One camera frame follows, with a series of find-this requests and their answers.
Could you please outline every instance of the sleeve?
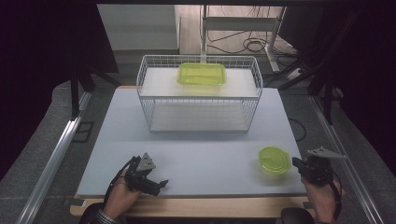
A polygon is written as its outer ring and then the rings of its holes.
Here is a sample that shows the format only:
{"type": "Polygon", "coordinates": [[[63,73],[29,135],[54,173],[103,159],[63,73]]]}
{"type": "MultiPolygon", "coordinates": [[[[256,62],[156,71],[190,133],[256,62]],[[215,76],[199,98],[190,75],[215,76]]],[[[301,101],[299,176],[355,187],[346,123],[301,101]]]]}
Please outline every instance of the sleeve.
{"type": "Polygon", "coordinates": [[[102,210],[99,210],[95,219],[90,224],[119,224],[119,222],[112,219],[111,217],[106,216],[102,210]]]}

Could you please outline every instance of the yellow plastic container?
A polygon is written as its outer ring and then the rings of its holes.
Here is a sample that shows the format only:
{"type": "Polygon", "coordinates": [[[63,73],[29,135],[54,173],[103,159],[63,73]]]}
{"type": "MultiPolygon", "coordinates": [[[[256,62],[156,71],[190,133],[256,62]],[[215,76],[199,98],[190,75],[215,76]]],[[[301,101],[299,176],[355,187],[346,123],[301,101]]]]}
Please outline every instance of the yellow plastic container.
{"type": "Polygon", "coordinates": [[[265,147],[259,152],[259,163],[272,175],[285,174],[291,167],[289,152],[279,147],[265,147]]]}
{"type": "Polygon", "coordinates": [[[220,86],[226,81],[225,67],[220,63],[182,63],[177,82],[182,85],[220,86]]]}

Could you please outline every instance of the white wire basket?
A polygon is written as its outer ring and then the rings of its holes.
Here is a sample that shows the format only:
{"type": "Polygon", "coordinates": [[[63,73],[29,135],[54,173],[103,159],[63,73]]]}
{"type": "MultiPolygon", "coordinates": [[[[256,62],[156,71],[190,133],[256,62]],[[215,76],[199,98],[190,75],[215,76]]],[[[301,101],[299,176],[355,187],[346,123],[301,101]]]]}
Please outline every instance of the white wire basket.
{"type": "Polygon", "coordinates": [[[254,57],[205,56],[223,64],[221,86],[177,83],[182,63],[199,63],[199,55],[146,55],[136,86],[151,132],[246,133],[262,95],[262,75],[254,57]]]}

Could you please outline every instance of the cable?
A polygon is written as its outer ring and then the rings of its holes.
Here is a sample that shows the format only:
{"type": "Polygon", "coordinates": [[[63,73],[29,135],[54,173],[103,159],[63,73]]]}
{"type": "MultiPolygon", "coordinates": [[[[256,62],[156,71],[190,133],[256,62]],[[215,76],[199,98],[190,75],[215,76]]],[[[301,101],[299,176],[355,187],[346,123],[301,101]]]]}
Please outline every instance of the cable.
{"type": "Polygon", "coordinates": [[[301,138],[299,138],[299,139],[296,139],[296,142],[300,142],[300,141],[304,140],[304,139],[306,138],[306,128],[305,128],[305,126],[304,126],[300,121],[298,121],[297,119],[289,119],[289,118],[288,118],[288,120],[296,122],[296,123],[299,124],[299,125],[303,128],[303,130],[304,130],[303,137],[301,137],[301,138]]]}

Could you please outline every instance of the black cable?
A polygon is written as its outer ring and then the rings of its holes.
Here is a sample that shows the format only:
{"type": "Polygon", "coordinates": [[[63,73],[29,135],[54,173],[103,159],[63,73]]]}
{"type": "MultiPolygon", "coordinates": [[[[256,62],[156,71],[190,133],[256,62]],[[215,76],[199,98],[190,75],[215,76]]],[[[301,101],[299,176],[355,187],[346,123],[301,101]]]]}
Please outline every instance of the black cable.
{"type": "Polygon", "coordinates": [[[300,142],[300,141],[304,140],[306,138],[306,128],[305,128],[305,126],[300,121],[298,121],[297,119],[289,119],[288,118],[288,120],[296,122],[297,124],[299,124],[303,128],[303,131],[304,131],[303,137],[301,137],[299,139],[296,139],[296,142],[300,142]]]}
{"type": "Polygon", "coordinates": [[[334,211],[333,217],[334,217],[334,220],[337,220],[337,218],[340,216],[340,213],[341,213],[341,210],[343,207],[343,205],[341,203],[342,192],[343,192],[341,179],[335,171],[332,171],[332,173],[335,174],[335,176],[337,177],[338,183],[340,184],[340,190],[338,190],[338,188],[334,185],[333,181],[325,175],[326,172],[324,172],[317,164],[310,163],[310,165],[315,166],[318,170],[320,170],[323,173],[323,176],[327,179],[327,182],[328,182],[330,188],[332,188],[332,192],[334,193],[334,200],[335,200],[335,211],[334,211]]]}
{"type": "Polygon", "coordinates": [[[131,160],[129,160],[128,162],[125,163],[125,165],[119,170],[119,172],[116,174],[116,176],[114,176],[113,180],[111,180],[110,184],[108,185],[107,191],[106,191],[106,195],[105,195],[105,199],[104,199],[104,204],[106,205],[107,200],[108,200],[108,196],[110,196],[110,192],[111,190],[113,190],[114,184],[116,183],[116,181],[121,177],[122,172],[125,170],[125,168],[131,163],[131,160]]]}

